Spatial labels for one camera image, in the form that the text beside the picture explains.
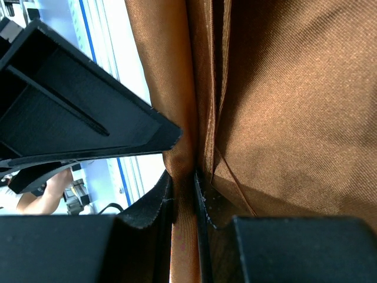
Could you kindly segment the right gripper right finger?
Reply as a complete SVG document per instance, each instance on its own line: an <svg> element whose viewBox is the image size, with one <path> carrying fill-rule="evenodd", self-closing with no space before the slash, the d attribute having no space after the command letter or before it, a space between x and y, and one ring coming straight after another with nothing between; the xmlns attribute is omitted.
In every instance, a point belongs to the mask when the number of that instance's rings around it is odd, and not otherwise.
<svg viewBox="0 0 377 283"><path fill-rule="evenodd" d="M203 282L375 282L376 234L351 217L247 217L196 171Z"/></svg>

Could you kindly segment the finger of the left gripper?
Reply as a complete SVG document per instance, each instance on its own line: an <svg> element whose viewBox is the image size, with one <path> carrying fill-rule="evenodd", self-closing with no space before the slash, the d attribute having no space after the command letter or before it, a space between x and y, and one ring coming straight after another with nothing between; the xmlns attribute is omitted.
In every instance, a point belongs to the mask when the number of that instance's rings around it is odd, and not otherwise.
<svg viewBox="0 0 377 283"><path fill-rule="evenodd" d="M47 24L1 21L1 167L161 153L181 135Z"/></svg>
<svg viewBox="0 0 377 283"><path fill-rule="evenodd" d="M17 172L12 177L8 187L16 194L32 192L57 173L78 163L78 160L68 160L14 165L11 164L10 160L1 160L1 178Z"/></svg>

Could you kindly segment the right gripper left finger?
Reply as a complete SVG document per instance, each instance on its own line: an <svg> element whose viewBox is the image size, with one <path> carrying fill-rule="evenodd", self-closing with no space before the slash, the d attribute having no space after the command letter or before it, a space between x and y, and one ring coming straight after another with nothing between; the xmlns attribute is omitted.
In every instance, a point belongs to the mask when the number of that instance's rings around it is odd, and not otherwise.
<svg viewBox="0 0 377 283"><path fill-rule="evenodd" d="M1 217L2 282L168 282L172 179L117 215Z"/></svg>

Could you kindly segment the brown cloth napkin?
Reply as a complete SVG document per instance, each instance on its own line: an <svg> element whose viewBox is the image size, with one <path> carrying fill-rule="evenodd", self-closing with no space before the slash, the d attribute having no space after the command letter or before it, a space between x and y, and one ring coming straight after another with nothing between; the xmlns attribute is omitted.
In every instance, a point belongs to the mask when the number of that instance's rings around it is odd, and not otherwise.
<svg viewBox="0 0 377 283"><path fill-rule="evenodd" d="M193 175L251 216L376 226L375 1L127 1L153 107L183 129L170 279L201 280Z"/></svg>

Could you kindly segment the person forearm in background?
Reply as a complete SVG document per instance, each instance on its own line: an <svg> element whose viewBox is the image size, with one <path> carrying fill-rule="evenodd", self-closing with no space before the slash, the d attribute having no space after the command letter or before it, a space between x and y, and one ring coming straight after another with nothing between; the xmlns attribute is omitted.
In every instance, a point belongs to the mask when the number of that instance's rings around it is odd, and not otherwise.
<svg viewBox="0 0 377 283"><path fill-rule="evenodd" d="M73 182L71 169L65 169L47 181L42 196L24 193L20 198L16 211L23 215L50 215L56 211L64 190Z"/></svg>

